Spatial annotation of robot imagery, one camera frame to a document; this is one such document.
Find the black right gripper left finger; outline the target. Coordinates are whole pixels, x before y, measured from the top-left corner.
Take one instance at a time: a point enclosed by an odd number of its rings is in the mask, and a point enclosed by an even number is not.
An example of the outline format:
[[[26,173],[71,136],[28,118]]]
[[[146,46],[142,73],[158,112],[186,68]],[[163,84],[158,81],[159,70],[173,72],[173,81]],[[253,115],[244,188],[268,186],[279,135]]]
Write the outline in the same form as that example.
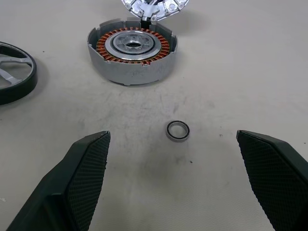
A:
[[[72,144],[38,183],[9,231],[87,231],[101,194],[111,140],[109,131]]]

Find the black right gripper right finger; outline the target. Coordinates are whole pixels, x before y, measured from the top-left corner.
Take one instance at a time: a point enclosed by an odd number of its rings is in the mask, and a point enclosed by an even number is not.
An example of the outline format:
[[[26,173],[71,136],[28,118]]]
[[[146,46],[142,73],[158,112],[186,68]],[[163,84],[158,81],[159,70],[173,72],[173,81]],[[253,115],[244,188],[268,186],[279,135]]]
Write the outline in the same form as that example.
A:
[[[308,163],[287,142],[238,130],[253,193],[276,231],[308,229]]]

